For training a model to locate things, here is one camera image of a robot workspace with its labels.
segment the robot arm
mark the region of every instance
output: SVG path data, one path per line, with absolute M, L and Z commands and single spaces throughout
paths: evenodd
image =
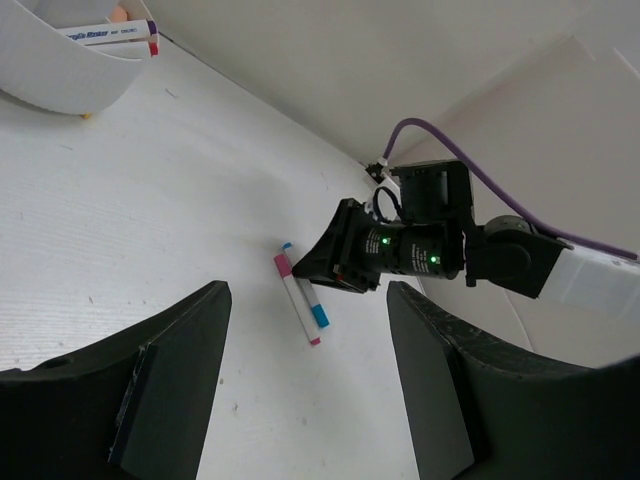
M 377 288 L 381 273 L 453 279 L 465 271 L 469 287 L 488 280 L 530 298 L 640 318 L 635 254 L 523 216 L 476 225 L 471 169 L 461 160 L 395 168 L 399 186 L 375 169 L 374 194 L 365 204 L 340 202 L 327 231 L 293 268 L 295 276 L 365 293 Z M 395 215 L 382 208 L 383 192 Z

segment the cable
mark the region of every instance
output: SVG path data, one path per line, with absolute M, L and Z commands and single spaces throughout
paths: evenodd
M 376 191 L 373 192 L 373 198 L 371 199 L 371 207 L 373 208 L 373 213 L 375 213 L 376 216 L 378 217 L 378 221 L 382 223 L 391 223 L 391 220 L 386 218 L 382 214 L 382 210 L 380 210 L 378 197 L 380 196 L 381 191 L 386 193 L 387 196 L 391 199 L 391 202 L 393 203 L 393 208 L 396 209 L 396 213 L 398 214 L 398 217 L 400 217 L 400 220 L 402 220 L 402 217 L 403 217 L 402 207 L 400 206 L 398 197 L 396 197 L 395 193 L 393 193 L 393 191 L 389 187 L 378 187 L 376 188 Z
M 529 210 L 527 210 L 523 205 L 518 203 L 511 195 L 509 195 L 504 189 L 502 189 L 497 183 L 495 183 L 466 153 L 462 151 L 458 145 L 456 145 L 453 140 L 447 137 L 441 130 L 432 125 L 431 123 L 423 120 L 421 118 L 405 118 L 402 120 L 396 128 L 394 128 L 393 133 L 391 133 L 391 137 L 389 138 L 389 142 L 387 143 L 387 148 L 382 154 L 382 158 L 389 160 L 389 156 L 391 155 L 391 151 L 393 150 L 393 146 L 398 139 L 398 135 L 400 132 L 408 126 L 415 126 L 426 130 L 431 135 L 433 135 L 436 140 L 442 143 L 447 149 L 462 163 L 464 163 L 467 168 L 476 176 L 478 179 L 484 183 L 489 190 L 491 190 L 500 200 L 507 204 L 509 208 L 511 208 L 514 212 L 520 215 L 529 223 L 535 225 L 541 230 L 554 235 L 558 238 L 562 238 L 564 240 L 568 240 L 570 242 L 576 243 L 578 245 L 582 245 L 583 247 L 592 248 L 594 250 L 599 250 L 604 253 L 608 253 L 611 255 L 616 255 L 622 258 L 626 258 L 629 260 L 638 260 L 638 255 L 634 252 L 630 252 L 628 250 L 615 247 L 613 245 L 609 245 L 603 242 L 599 242 L 597 240 L 591 240 L 586 237 L 582 237 L 579 235 L 575 235 L 573 233 L 564 232 L 560 229 L 552 227 L 544 223 L 542 220 L 538 219 L 535 215 L 533 215 Z

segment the table surface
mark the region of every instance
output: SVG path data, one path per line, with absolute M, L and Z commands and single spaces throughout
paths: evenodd
M 272 260 L 287 241 L 310 248 L 339 199 L 366 198 L 358 164 L 169 42 L 89 120 L 0 96 L 0 152 L 0 369 L 223 279 L 233 310 L 199 478 L 418 477 L 386 282 L 318 289 L 332 326 L 311 348 Z

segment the marker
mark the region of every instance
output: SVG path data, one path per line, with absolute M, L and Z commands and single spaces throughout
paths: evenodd
M 105 43 L 89 45 L 87 48 L 120 58 L 147 59 L 158 55 L 158 44 L 149 42 Z
M 298 318 L 300 319 L 300 323 L 302 323 L 304 332 L 307 334 L 309 343 L 314 346 L 318 345 L 320 343 L 318 326 L 316 325 L 313 315 L 311 315 L 311 310 L 309 310 L 309 306 L 302 294 L 302 290 L 300 290 L 296 279 L 293 278 L 293 275 L 291 274 L 291 265 L 289 264 L 289 260 L 287 260 L 287 257 L 281 253 L 274 257 L 273 261 L 276 262 L 278 272 L 282 277 L 285 287 L 287 287 L 287 291 L 289 292 L 293 306 L 296 308 Z
M 290 265 L 295 265 L 300 261 L 300 256 L 293 245 L 291 243 L 285 243 L 282 246 L 282 250 L 284 254 L 287 256 Z M 311 282 L 304 278 L 298 278 L 298 285 L 300 285 L 300 290 L 302 290 L 302 294 L 309 302 L 309 307 L 311 307 L 311 313 L 316 319 L 316 323 L 320 328 L 327 328 L 329 326 L 329 317 L 322 308 L 320 304 L 320 300 L 318 300 L 318 296 L 316 295 L 315 290 L 313 289 L 313 285 Z
M 156 22 L 152 20 L 133 20 L 131 22 L 89 25 L 87 27 L 60 28 L 58 32 L 82 45 L 95 45 L 96 43 L 148 38 L 158 33 L 158 28 L 156 27 Z

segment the blue marker cap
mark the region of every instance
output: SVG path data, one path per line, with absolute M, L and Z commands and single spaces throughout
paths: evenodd
M 324 308 L 322 308 L 322 305 L 314 305 L 313 307 L 311 307 L 311 313 L 313 313 L 318 327 L 326 328 L 329 326 L 329 318 L 327 317 L 327 314 L 324 313 Z

